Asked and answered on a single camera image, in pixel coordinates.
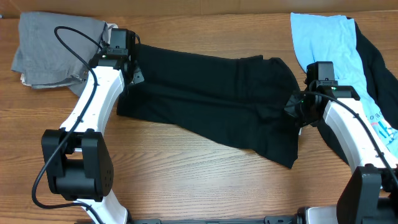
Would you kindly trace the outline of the black t-shirt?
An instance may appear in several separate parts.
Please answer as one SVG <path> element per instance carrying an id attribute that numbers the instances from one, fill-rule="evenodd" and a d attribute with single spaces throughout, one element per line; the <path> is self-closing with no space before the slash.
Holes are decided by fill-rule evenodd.
<path id="1" fill-rule="evenodd" d="M 299 85 L 279 58 L 227 59 L 142 45 L 144 77 L 118 101 L 120 116 L 175 124 L 292 167 L 299 129 L 284 106 Z"/>

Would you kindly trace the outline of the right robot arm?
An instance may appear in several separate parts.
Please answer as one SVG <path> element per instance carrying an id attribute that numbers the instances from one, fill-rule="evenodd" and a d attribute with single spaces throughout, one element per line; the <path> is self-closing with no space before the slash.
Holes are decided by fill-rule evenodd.
<path id="1" fill-rule="evenodd" d="M 397 223 L 397 159 L 366 119 L 352 86 L 339 85 L 332 62 L 307 66 L 307 88 L 285 112 L 298 127 L 323 121 L 336 136 L 352 176 L 336 205 L 298 210 L 293 223 Z"/>

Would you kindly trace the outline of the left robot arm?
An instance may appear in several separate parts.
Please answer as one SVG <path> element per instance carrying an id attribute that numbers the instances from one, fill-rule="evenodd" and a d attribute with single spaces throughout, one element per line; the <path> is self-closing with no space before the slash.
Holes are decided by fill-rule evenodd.
<path id="1" fill-rule="evenodd" d="M 103 136 L 119 95 L 144 81 L 136 62 L 141 41 L 127 29 L 112 28 L 109 36 L 83 62 L 88 80 L 70 116 L 42 136 L 44 166 L 32 200 L 45 209 L 81 207 L 93 223 L 132 223 L 112 190 L 114 167 Z"/>

